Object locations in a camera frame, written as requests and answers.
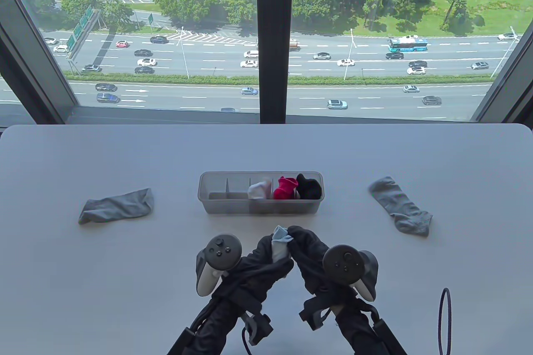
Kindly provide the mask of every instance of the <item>road sign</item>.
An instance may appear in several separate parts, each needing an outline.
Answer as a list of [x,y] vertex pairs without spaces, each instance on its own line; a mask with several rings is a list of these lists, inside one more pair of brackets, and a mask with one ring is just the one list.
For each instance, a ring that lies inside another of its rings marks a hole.
[[80,25],[82,27],[85,27],[87,25],[87,16],[85,14],[82,15],[82,18],[80,18]]
[[69,39],[67,40],[67,46],[69,50],[74,48],[74,43],[76,43],[76,39],[74,39],[74,36],[70,35]]
[[81,34],[82,34],[82,27],[80,26],[80,24],[77,24],[76,27],[74,28],[74,37],[78,39],[78,37],[80,37]]

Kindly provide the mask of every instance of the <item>hedge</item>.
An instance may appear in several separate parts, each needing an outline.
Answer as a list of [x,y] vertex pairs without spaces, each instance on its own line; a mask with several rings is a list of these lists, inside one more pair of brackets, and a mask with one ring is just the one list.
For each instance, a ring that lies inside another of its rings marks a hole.
[[[71,81],[127,82],[127,83],[167,83],[167,84],[226,84],[233,86],[259,85],[258,77],[214,77],[184,75],[135,75],[130,73],[90,73],[75,75],[63,71]],[[427,83],[486,83],[491,82],[489,74],[441,75],[441,76],[402,76],[402,77],[301,77],[289,76],[289,85],[383,85],[383,84],[427,84]]]

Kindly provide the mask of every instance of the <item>storage box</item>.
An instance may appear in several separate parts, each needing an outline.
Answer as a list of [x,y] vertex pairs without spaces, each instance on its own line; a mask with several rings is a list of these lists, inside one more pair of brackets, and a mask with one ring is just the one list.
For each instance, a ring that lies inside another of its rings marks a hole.
[[[248,199],[252,184],[270,180],[274,191],[282,176],[298,174],[320,183],[320,199]],[[324,199],[324,180],[318,172],[205,172],[200,176],[198,199],[209,214],[313,214]]]

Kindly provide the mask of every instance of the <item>table surface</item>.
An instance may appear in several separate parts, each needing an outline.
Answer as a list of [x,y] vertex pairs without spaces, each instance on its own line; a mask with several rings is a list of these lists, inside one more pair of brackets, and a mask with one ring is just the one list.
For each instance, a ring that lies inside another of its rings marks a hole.
[[[277,224],[314,230],[379,260],[381,316],[410,355],[436,354],[438,302],[451,291],[453,353],[524,353],[533,330],[533,138],[521,125],[15,126],[0,139],[0,353],[165,355],[207,298],[194,260],[217,233],[248,252]],[[209,216],[205,171],[310,170],[314,216]],[[392,176],[434,214],[405,235],[369,195]],[[88,224],[87,199],[151,187],[153,214]],[[297,268],[263,310],[274,332],[254,355],[351,354],[333,318],[312,332]],[[242,322],[225,354],[244,353]]]

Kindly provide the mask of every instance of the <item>sock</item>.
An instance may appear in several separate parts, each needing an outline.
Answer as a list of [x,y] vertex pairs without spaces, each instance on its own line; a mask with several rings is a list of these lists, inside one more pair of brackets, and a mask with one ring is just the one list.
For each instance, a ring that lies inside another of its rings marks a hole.
[[278,180],[279,187],[274,190],[274,199],[295,199],[295,188],[298,182],[295,178],[284,178]]
[[408,199],[392,177],[387,176],[377,180],[368,190],[372,197],[394,218],[396,229],[402,233],[428,237],[433,215],[421,211]]
[[322,187],[316,179],[306,179],[303,174],[296,177],[298,187],[296,191],[301,199],[321,199]]
[[292,239],[293,238],[284,227],[277,226],[276,229],[274,229],[274,234],[272,235],[272,262],[276,262],[289,256],[287,243],[292,241]]
[[248,188],[248,199],[269,199],[272,197],[272,181],[265,180]]
[[105,199],[89,199],[80,214],[79,224],[104,223],[146,216],[154,209],[152,189],[134,191]]

